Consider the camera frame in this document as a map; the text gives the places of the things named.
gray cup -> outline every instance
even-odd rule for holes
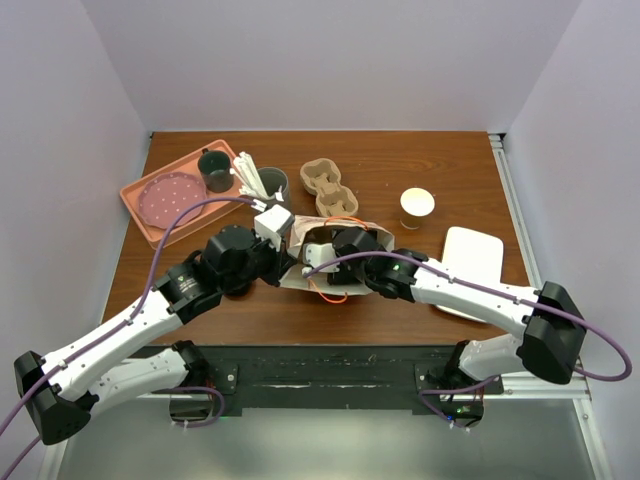
[[[276,167],[263,167],[258,169],[258,175],[264,189],[267,191],[267,196],[273,196],[278,189],[282,186],[282,199],[283,202],[278,202],[275,198],[269,200],[263,200],[269,208],[273,207],[276,203],[279,203],[287,210],[291,211],[291,197],[289,196],[289,178],[287,174]]]

white lid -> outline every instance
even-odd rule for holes
[[[436,201],[433,195],[423,188],[410,188],[402,193],[400,205],[409,215],[424,217],[433,212]]]

paper bag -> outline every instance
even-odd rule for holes
[[[280,280],[280,286],[284,288],[295,288],[298,290],[308,290],[315,292],[316,289],[311,283],[302,278],[302,269],[305,267],[302,261],[302,246],[309,242],[309,238],[313,238],[314,243],[330,243],[331,227],[343,225],[346,227],[361,226],[358,222],[351,220],[330,220],[325,226],[326,218],[307,217],[296,215],[293,226],[291,227],[291,235],[289,237],[289,248],[287,252],[298,259],[298,264],[292,267],[287,274]],[[372,222],[365,222],[370,230],[378,232],[378,243],[380,243],[387,251],[394,248],[394,236],[388,230],[380,225]],[[327,273],[316,273],[313,275],[313,282],[318,290],[329,295],[343,296],[351,295],[367,295],[372,292],[363,284],[353,285],[329,285],[327,283]]]

dark gray mug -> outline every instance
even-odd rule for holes
[[[231,175],[231,159],[220,150],[202,149],[202,156],[198,160],[198,170],[202,180],[213,193],[223,193],[233,186]]]

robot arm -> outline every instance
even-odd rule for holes
[[[332,244],[336,257],[354,253],[363,256],[342,262],[337,272],[329,273],[329,283],[356,279],[386,298],[443,305],[482,318],[507,332],[483,342],[460,342],[445,370],[432,373],[436,383],[447,388],[465,387],[494,375],[522,370],[552,383],[567,384],[571,380],[585,329],[521,303],[541,303],[582,318],[562,286],[547,282],[540,291],[506,284],[468,288],[468,282],[453,280],[455,272],[419,252],[399,249],[393,252],[397,258],[367,257],[384,249],[371,233],[359,227],[336,229]],[[431,271],[416,264],[424,264]],[[445,272],[448,278],[434,271]],[[518,300],[500,298],[496,292]]]
[[[278,286],[296,263],[286,253],[284,235],[293,216],[275,206],[255,217],[255,229],[223,228],[203,251],[171,267],[141,299],[79,340],[44,356],[27,352],[14,362],[18,390],[25,394],[55,367],[61,367],[26,403],[45,445],[63,441],[107,408],[141,394],[178,386],[203,385],[207,362],[190,342],[160,355],[119,365],[157,337],[187,324],[220,304],[224,295],[242,295],[260,278]],[[74,352],[101,341],[68,365]]]

